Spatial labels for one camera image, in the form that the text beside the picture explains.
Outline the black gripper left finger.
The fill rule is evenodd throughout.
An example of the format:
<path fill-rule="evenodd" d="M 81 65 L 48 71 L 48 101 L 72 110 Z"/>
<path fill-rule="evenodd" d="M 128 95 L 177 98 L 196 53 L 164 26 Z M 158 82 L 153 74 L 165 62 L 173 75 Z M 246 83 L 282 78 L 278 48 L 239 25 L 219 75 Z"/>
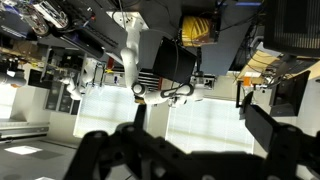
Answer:
<path fill-rule="evenodd" d="M 146 106 L 139 105 L 134 121 L 109 135 L 91 131 L 80 146 L 63 180 L 106 180 L 124 165 L 138 180 L 200 180 L 199 163 L 161 137 L 143 129 Z"/>

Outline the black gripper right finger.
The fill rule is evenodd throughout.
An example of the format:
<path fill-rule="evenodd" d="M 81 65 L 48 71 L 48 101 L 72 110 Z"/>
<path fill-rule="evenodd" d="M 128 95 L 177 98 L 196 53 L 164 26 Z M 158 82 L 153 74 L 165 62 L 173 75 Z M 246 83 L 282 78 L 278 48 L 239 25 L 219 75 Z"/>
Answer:
<path fill-rule="evenodd" d="M 241 118 L 259 145 L 267 152 L 262 162 L 263 180 L 297 180 L 297 167 L 305 166 L 320 176 L 319 135 L 305 134 L 300 128 L 277 122 L 261 107 L 252 103 L 253 92 L 241 104 Z"/>

